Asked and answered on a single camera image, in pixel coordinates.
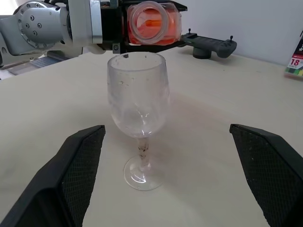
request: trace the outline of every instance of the glass base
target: glass base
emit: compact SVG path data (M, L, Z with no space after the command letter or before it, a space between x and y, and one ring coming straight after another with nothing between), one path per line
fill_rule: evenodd
M131 158L124 167L124 179L129 186L139 191L150 191L160 187L164 181L161 170L149 165L141 170L141 158L139 155Z

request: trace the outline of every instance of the clear wine glass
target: clear wine glass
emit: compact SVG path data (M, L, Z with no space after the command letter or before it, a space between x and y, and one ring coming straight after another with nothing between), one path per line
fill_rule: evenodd
M108 100L118 128L138 140L139 155L124 167L126 182L140 191L163 183L164 174L151 162L149 137L164 125L169 109L165 59L149 52L125 53L108 62Z

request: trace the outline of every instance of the white tabletop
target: white tabletop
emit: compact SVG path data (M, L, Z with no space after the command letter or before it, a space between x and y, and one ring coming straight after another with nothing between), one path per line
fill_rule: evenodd
M0 220L64 140L106 126L84 227L267 227L241 167L229 126L240 123L284 137L303 154L303 83L283 66L232 56L198 60L190 48L167 59L171 115L151 140L167 178L140 192L123 178L136 141L115 126L107 105L107 61L85 54L0 82Z

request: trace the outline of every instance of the printed number 18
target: printed number 18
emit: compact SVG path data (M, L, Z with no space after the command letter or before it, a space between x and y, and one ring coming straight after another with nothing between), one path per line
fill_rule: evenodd
M291 65L295 65L295 66L298 66L300 63L300 60L296 60L296 59L292 59L292 63Z

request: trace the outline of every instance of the orange container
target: orange container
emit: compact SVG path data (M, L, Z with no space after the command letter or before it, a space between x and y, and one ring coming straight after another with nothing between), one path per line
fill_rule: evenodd
M180 40L181 14L173 3L145 1L127 10L131 44L168 45Z

